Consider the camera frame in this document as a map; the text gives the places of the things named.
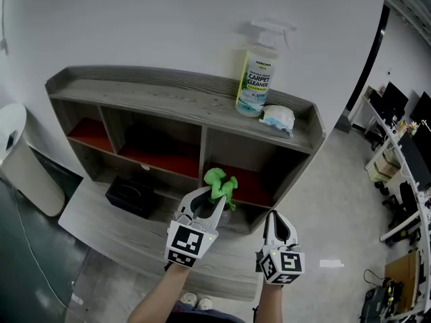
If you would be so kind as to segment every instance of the bottle label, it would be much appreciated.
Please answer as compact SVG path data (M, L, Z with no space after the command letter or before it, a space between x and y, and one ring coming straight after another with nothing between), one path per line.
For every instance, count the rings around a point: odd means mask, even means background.
M269 59L247 52L246 64L236 103L241 110L261 112L269 84L271 83L274 66Z

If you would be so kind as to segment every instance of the spray bottle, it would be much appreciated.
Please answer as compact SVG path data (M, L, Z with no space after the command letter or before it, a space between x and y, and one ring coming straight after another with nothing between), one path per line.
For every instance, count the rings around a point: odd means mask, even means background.
M274 74L275 60L278 58L275 43L278 36L295 31L289 23L271 18L253 20L251 25L262 28L256 44L248 44L242 79L236 97L235 109L249 117L258 117L262 113L267 98L269 85Z

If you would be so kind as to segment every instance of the black box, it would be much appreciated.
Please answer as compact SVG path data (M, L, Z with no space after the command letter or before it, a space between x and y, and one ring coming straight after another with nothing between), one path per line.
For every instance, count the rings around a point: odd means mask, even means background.
M117 176L105 194L109 202L125 211L148 218L154 209L154 190Z

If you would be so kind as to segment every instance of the sneaker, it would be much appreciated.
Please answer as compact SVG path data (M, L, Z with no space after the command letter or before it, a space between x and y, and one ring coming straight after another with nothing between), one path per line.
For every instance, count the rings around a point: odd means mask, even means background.
M194 293L188 292L181 297L180 301L183 304L189 304L195 307L197 302L197 296Z
M199 310L210 310L213 308L213 302L208 298L201 298L196 305Z

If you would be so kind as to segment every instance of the white floor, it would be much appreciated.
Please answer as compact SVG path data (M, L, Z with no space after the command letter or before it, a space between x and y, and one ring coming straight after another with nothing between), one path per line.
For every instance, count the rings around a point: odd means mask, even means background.
M388 260L407 254L405 243L389 249L378 240L391 216L364 170L371 156L361 133L334 130L279 208L296 227L306 254L305 274L284 287L285 322L358 322L370 289L364 270L383 276ZM322 260L342 266L323 267ZM126 322L154 284L92 250L69 307L87 323ZM259 290L252 303L212 298L213 306L252 322ZM68 313L66 322L81 320Z

